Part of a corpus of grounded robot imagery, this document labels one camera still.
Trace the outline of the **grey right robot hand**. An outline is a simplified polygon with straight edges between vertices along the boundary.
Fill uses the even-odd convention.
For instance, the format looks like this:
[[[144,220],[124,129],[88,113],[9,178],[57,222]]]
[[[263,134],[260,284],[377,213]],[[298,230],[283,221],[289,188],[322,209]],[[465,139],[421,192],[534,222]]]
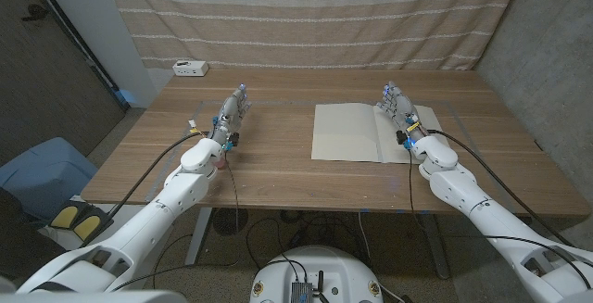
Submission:
[[[397,127],[397,142],[411,149],[417,141],[428,135],[420,115],[410,99],[394,82],[384,86],[383,99],[377,106]]]

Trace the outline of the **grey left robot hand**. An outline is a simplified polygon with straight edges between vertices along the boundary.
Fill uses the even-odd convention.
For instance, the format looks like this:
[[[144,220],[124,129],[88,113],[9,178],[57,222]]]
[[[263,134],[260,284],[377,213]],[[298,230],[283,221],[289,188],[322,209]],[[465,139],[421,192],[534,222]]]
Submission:
[[[249,111],[251,103],[247,100],[246,86],[241,83],[225,99],[217,116],[212,119],[213,128],[208,137],[230,151],[238,145],[241,123]]]

